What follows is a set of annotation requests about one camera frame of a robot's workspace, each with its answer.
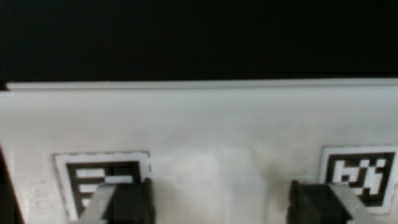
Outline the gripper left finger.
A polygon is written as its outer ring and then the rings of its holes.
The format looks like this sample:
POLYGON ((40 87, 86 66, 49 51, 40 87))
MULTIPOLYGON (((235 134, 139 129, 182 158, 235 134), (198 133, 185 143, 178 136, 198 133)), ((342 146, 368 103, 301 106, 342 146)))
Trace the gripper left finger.
POLYGON ((157 224, 153 183, 102 184, 77 224, 157 224))

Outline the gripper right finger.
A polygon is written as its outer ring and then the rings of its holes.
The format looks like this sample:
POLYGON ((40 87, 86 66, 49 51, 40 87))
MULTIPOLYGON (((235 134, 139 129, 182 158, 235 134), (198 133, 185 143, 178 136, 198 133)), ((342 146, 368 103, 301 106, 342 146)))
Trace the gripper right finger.
POLYGON ((290 185, 287 224, 381 224, 345 185, 290 185))

